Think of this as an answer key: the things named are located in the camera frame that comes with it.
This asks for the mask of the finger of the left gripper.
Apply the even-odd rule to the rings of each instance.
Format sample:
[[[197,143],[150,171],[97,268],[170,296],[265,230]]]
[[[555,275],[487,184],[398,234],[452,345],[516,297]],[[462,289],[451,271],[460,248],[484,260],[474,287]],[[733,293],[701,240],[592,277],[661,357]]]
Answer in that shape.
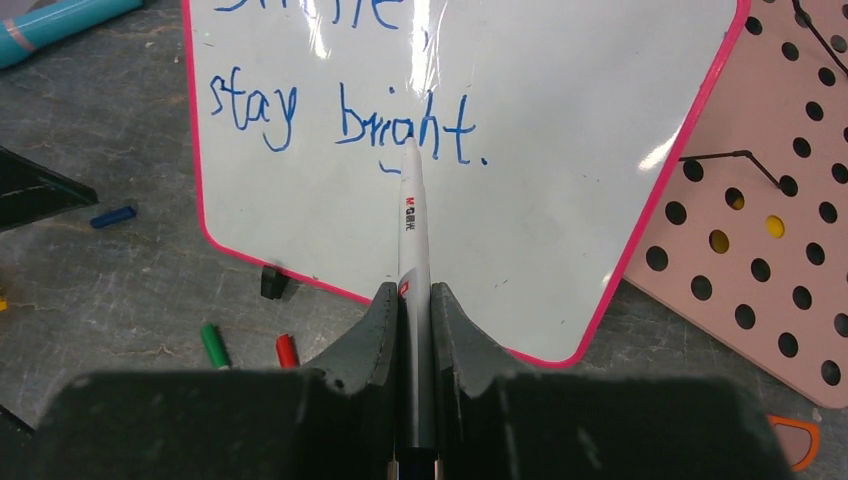
[[[96,191],[1,147],[1,231],[96,205]]]

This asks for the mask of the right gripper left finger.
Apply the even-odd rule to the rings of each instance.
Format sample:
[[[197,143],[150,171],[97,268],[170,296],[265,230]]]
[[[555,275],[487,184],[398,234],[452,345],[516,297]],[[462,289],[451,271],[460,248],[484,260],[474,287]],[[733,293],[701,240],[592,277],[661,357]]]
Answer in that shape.
[[[33,479],[384,479],[393,455],[399,298],[298,368],[101,371],[53,400]]]

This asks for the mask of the blue marker cap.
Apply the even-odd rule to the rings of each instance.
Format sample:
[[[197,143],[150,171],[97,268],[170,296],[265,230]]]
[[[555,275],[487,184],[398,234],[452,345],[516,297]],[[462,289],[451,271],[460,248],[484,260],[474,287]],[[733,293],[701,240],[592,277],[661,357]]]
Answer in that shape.
[[[123,206],[93,217],[89,225],[93,229],[103,229],[136,218],[137,210],[132,206]]]

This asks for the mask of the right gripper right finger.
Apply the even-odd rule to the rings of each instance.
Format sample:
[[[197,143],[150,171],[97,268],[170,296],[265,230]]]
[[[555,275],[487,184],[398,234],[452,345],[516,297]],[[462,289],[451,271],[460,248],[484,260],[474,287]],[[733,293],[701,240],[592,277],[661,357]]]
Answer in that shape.
[[[430,300],[447,479],[788,479],[759,403],[710,376],[575,375],[526,365]]]

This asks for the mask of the pink framed whiteboard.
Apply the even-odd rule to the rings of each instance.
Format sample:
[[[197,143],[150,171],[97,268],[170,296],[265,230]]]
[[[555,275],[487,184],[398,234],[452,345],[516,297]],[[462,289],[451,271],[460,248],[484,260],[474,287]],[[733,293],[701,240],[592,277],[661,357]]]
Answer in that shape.
[[[220,250],[368,301],[417,143],[431,275],[522,359],[586,351],[747,1],[186,1]]]

